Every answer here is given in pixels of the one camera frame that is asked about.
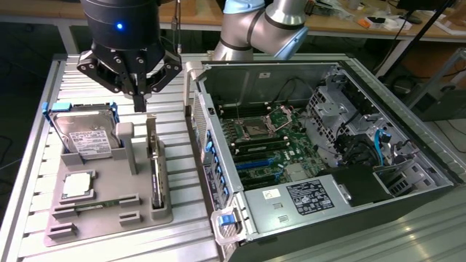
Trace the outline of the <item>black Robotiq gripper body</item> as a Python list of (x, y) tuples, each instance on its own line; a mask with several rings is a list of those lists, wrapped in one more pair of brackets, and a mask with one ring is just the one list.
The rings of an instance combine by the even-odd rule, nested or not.
[(118, 56), (129, 73), (148, 73), (165, 51), (158, 38), (156, 1), (81, 1), (91, 35), (91, 53), (116, 69)]

